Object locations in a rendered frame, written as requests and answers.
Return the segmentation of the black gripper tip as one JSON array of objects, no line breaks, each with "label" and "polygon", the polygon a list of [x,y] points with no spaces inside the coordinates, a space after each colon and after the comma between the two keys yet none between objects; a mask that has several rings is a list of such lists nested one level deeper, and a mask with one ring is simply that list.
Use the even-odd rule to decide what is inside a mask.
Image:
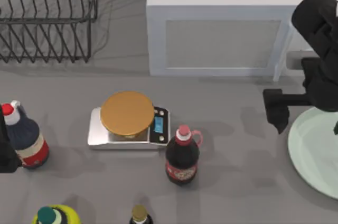
[{"label": "black gripper tip", "polygon": [[14,173],[21,166],[22,161],[10,144],[0,105],[0,173]]}]

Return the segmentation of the silver scale with golden plate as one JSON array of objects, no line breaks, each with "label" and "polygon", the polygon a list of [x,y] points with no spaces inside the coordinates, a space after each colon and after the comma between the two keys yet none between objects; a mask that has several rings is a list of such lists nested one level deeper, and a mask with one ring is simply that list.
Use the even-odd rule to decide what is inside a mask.
[{"label": "silver scale with golden plate", "polygon": [[170,112],[137,91],[114,93],[90,115],[87,144],[97,150],[157,150],[170,139]]}]

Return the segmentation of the yellow bottle with green cap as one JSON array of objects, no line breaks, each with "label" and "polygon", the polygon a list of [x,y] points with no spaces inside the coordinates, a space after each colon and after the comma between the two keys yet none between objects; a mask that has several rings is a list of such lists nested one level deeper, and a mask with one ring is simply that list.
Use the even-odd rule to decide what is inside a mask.
[{"label": "yellow bottle with green cap", "polygon": [[52,204],[41,207],[33,217],[31,224],[82,224],[82,221],[71,207]]}]

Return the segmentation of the dark bottle red white label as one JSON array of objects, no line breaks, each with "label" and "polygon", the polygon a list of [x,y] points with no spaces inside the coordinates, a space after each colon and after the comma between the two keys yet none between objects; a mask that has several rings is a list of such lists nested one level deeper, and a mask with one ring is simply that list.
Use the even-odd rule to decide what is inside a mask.
[{"label": "dark bottle red white label", "polygon": [[22,166],[36,169],[49,157],[49,146],[36,121],[29,118],[20,101],[1,104],[6,133]]}]

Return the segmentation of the pale green plate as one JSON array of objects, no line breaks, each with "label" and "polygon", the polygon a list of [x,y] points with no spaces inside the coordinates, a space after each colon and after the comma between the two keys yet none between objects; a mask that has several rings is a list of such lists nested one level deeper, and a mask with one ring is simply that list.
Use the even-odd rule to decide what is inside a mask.
[{"label": "pale green plate", "polygon": [[338,112],[310,108],[293,122],[288,153],[300,177],[318,192],[338,200]]}]

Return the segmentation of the dark bottle with gold cap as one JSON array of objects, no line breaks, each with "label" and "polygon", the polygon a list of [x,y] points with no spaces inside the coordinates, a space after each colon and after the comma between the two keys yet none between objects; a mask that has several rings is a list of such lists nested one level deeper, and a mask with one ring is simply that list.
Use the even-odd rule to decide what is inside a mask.
[{"label": "dark bottle with gold cap", "polygon": [[129,220],[129,224],[154,224],[154,222],[146,208],[141,204],[137,204],[132,208],[132,217]]}]

